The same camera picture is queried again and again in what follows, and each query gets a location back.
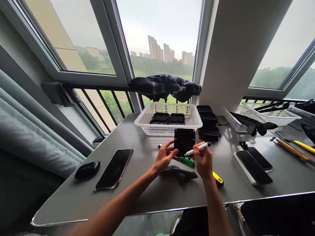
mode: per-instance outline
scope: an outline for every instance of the gray curtain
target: gray curtain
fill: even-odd
[[[0,70],[0,148],[67,178],[93,149]]]

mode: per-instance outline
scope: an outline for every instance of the computer mouse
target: computer mouse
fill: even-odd
[[[74,178],[78,180],[89,179],[93,177],[94,175],[96,175],[96,173],[98,172],[99,166],[100,166],[99,161],[84,164],[78,168],[78,170],[76,171],[74,175]]]

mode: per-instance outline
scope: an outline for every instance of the white phone case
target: white phone case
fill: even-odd
[[[244,171],[245,175],[247,176],[247,178],[249,179],[250,183],[252,185],[259,185],[256,180],[252,177],[252,175],[248,172],[246,166],[244,166],[243,162],[239,159],[239,157],[237,156],[236,152],[234,152],[234,157],[237,160],[237,162],[239,163],[239,165],[241,166],[242,170]]]

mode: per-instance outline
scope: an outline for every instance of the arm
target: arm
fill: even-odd
[[[171,159],[178,153],[178,149],[174,150],[174,147],[169,147],[172,143],[174,143],[174,140],[163,145],[158,152],[153,166],[127,189],[107,203],[99,212],[93,215],[74,235],[112,235],[132,208],[133,203],[146,190],[150,183],[165,170]]]
[[[216,181],[212,174],[212,152],[208,148],[199,151],[197,145],[194,145],[193,158],[196,161],[197,171],[202,178],[206,191],[209,235],[233,235]]]

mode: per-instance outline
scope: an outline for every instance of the plastic basket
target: plastic basket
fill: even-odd
[[[246,108],[249,108],[252,112],[256,113],[261,119],[272,122],[278,126],[284,126],[292,121],[297,119],[301,119],[298,115],[295,115],[287,110],[278,110],[278,111],[270,111],[270,112],[263,112],[259,113],[255,111],[255,108],[263,107],[267,104],[264,103],[242,103]]]
[[[301,117],[301,119],[296,120],[297,123],[302,125],[306,125],[308,127],[313,127],[315,125],[315,115],[309,113],[307,111],[301,110],[300,108],[296,108],[294,106],[289,106],[287,109],[289,112],[296,114]]]
[[[247,126],[242,125],[227,109],[224,109],[224,117],[230,123],[230,125],[235,129],[236,132],[245,133],[247,132]],[[254,112],[246,108],[245,106],[239,105],[235,111],[236,114],[244,115],[253,118],[261,123],[266,123],[265,120],[258,117]]]
[[[183,113],[185,125],[151,125],[150,121],[156,112]],[[134,122],[147,135],[174,136],[176,128],[198,129],[202,127],[197,107],[193,104],[149,103]]]

